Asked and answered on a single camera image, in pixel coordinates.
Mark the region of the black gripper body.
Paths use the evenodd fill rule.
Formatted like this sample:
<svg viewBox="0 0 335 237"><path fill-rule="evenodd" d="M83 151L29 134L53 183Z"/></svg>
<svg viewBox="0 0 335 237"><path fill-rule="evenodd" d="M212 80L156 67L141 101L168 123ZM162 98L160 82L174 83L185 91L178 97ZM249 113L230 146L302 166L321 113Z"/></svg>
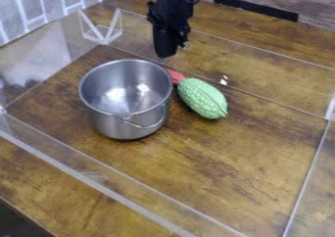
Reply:
<svg viewBox="0 0 335 237"><path fill-rule="evenodd" d="M154 0L148 1L146 19L160 28L188 30L188 19L193 14L194 0Z"/></svg>

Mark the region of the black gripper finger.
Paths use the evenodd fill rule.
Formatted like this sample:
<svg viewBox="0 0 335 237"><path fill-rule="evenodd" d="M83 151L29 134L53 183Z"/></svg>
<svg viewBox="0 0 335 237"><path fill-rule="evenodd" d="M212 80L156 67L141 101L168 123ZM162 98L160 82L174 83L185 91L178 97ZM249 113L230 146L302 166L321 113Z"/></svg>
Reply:
<svg viewBox="0 0 335 237"><path fill-rule="evenodd" d="M177 36L172 30L154 25L153 43L154 51L160 58L166 58L174 55L177 49Z"/></svg>
<svg viewBox="0 0 335 237"><path fill-rule="evenodd" d="M184 49L188 47L188 30L178 30L177 31L177 46Z"/></svg>

